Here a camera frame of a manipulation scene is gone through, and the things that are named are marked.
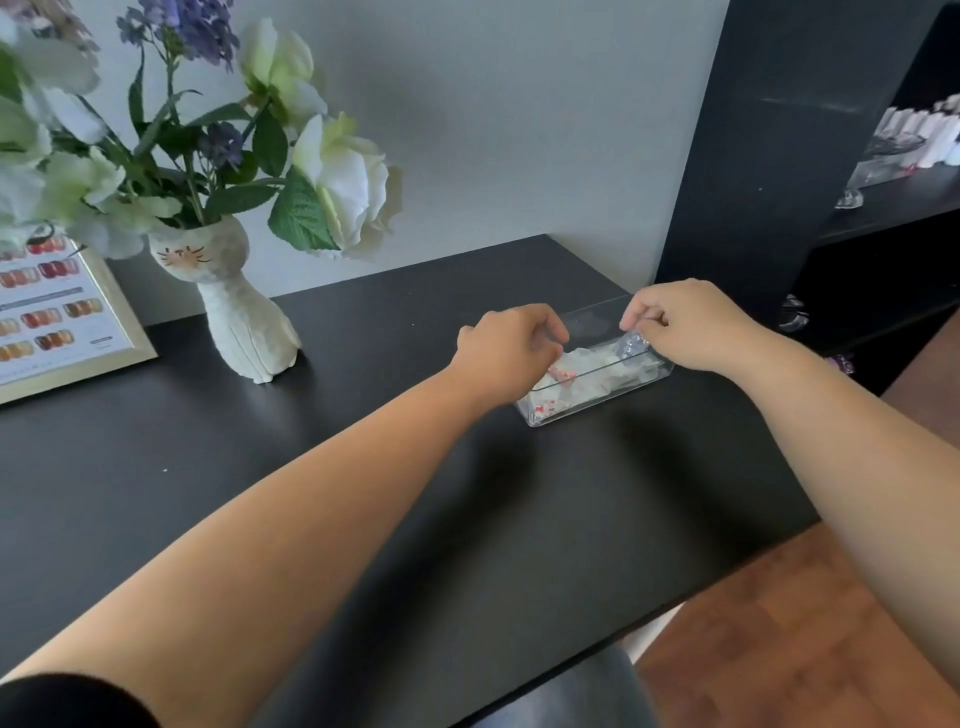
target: black tabletop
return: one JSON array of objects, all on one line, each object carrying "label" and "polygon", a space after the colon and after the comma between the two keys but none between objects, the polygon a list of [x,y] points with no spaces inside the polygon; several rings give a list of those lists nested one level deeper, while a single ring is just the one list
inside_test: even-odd
[{"label": "black tabletop", "polygon": [[[528,238],[279,298],[304,352],[272,384],[228,370],[195,317],[150,329],[156,361],[5,407],[0,673],[230,498],[439,370],[462,324],[622,294]],[[445,728],[815,519],[719,376],[678,368],[538,429],[496,410],[254,723]]]}]

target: white wall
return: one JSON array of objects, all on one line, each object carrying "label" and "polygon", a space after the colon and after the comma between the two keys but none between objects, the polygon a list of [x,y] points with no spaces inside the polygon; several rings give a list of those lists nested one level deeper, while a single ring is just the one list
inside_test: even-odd
[{"label": "white wall", "polygon": [[[128,0],[77,0],[103,46],[93,97],[129,138],[136,53],[117,38]],[[404,168],[396,234],[365,259],[301,254],[242,219],[245,269],[269,296],[549,232],[621,285],[660,256],[727,0],[237,0],[235,25],[271,15],[326,71],[326,99]],[[161,79],[148,76],[148,113]],[[243,93],[188,64],[186,114]],[[145,324],[200,310],[147,255],[114,265]]]}]

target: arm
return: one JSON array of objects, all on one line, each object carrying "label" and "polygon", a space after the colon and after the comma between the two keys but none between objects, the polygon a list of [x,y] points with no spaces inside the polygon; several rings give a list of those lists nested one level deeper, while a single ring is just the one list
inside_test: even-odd
[{"label": "arm", "polygon": [[960,451],[753,322],[712,283],[646,288],[621,326],[746,392],[867,583],[960,687]]},{"label": "arm", "polygon": [[557,359],[544,325],[567,340],[545,305],[464,327],[446,369],[213,513],[5,680],[85,673],[140,698],[167,728],[244,724],[457,439]]}]

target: picture frame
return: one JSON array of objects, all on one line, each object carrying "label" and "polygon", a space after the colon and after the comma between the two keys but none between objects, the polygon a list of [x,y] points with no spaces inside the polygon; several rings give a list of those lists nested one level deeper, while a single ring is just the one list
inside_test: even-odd
[{"label": "picture frame", "polygon": [[0,248],[0,404],[153,358],[95,251],[63,235]]}]

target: white ceramic vase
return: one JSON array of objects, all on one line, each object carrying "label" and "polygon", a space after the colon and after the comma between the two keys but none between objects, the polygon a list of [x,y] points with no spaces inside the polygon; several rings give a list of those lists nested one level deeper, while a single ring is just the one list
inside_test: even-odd
[{"label": "white ceramic vase", "polygon": [[213,343],[234,372],[263,384],[294,365],[300,338],[244,278],[250,239],[235,217],[192,231],[165,228],[151,234],[150,252],[171,276],[197,284]]}]

